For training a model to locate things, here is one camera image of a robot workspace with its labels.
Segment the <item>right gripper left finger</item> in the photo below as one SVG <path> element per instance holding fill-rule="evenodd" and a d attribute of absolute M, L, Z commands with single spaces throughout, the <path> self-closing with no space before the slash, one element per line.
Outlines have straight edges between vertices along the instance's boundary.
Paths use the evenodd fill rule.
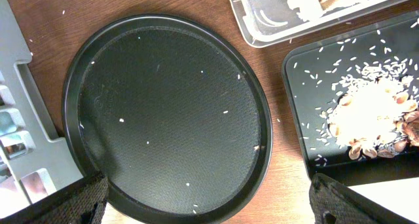
<path fill-rule="evenodd" d="M 107 176 L 97 172 L 2 218 L 1 222 L 100 224 L 108 196 Z"/>

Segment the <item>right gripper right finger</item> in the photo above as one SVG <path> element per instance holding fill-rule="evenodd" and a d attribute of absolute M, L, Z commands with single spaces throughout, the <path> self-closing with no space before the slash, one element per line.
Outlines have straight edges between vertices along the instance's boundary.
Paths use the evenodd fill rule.
<path fill-rule="evenodd" d="M 387 210 L 325 174 L 315 174 L 312 177 L 309 199 L 316 224 L 406 222 L 404 217 Z"/>

